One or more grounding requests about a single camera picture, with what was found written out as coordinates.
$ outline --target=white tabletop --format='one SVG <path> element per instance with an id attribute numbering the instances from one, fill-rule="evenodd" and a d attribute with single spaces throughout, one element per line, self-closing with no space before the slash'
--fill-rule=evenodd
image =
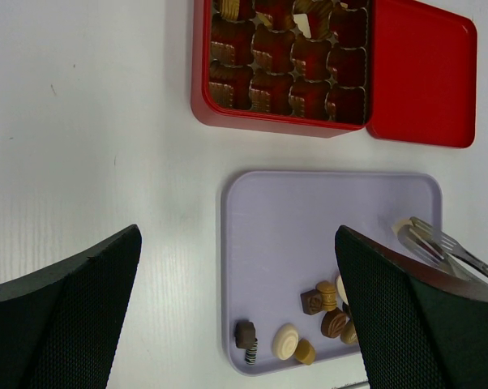
<path id="1" fill-rule="evenodd" d="M 143 234 L 109 388 L 342 387 L 360 356 L 259 378 L 220 346 L 220 189 L 243 169 L 429 173 L 444 228 L 488 262 L 488 0 L 477 139 L 452 150 L 211 128 L 190 110 L 191 0 L 0 0 L 0 283 L 129 224 Z"/>

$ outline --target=white table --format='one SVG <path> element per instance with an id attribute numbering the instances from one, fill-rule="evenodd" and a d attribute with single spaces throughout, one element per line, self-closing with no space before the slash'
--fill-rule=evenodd
<path id="1" fill-rule="evenodd" d="M 488 262 L 488 0 L 430 2 L 478 28 L 467 150 L 200 124 L 191 0 L 0 0 L 0 283 L 137 223 L 143 251 L 110 389 L 365 381 L 359 356 L 259 378 L 232 369 L 220 346 L 220 189 L 254 168 L 429 173 L 444 228 Z"/>

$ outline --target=red box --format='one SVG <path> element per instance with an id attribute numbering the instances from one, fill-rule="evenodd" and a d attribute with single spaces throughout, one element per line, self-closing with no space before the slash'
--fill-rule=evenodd
<path id="1" fill-rule="evenodd" d="M 471 145 L 477 77 L 477 31 L 473 22 L 415 0 L 369 3 L 364 125 L 218 105 L 209 92 L 212 0 L 195 0 L 191 90 L 194 115 L 209 126 L 322 138 L 366 126 L 381 139 L 449 147 Z M 330 16 L 342 20 L 337 13 Z M 335 29 L 340 33 L 347 30 L 346 26 Z M 356 40 L 352 37 L 346 41 Z M 336 114 L 338 118 L 348 116 Z"/>

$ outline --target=metal tongs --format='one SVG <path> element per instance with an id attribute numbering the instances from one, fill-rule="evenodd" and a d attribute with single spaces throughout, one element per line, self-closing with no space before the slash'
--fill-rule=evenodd
<path id="1" fill-rule="evenodd" d="M 440 229 L 417 217 L 410 217 L 394 227 L 394 232 L 399 242 L 426 264 L 463 280 L 487 284 L 456 260 L 468 264 L 487 278 L 488 264 L 469 253 L 457 240 Z"/>

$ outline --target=lavender tray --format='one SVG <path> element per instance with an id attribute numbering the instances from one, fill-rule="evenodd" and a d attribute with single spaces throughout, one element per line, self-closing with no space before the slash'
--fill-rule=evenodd
<path id="1" fill-rule="evenodd" d="M 336 278 L 340 225 L 406 255 L 392 232 L 397 221 L 418 216 L 442 225 L 439 185 L 421 174 L 256 171 L 231 183 L 222 200 L 223 344 L 233 367 L 246 375 L 302 366 L 272 355 L 273 337 L 285 323 L 314 345 L 316 361 L 359 353 L 357 345 L 324 337 L 323 313 L 303 314 L 300 302 L 300 293 Z M 233 329 L 241 319 L 255 324 L 253 366 L 235 346 Z"/>

